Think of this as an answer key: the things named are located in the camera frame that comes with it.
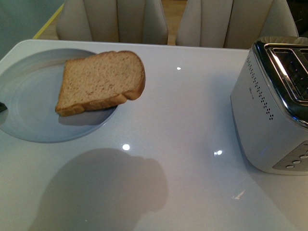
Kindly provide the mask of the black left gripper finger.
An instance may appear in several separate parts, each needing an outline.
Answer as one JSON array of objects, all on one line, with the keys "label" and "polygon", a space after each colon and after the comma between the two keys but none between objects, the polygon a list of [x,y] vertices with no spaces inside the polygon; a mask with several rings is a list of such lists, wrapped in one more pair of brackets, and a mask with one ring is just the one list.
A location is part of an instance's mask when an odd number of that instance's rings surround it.
[{"label": "black left gripper finger", "polygon": [[0,103],[0,113],[7,110],[7,106],[4,103]]}]

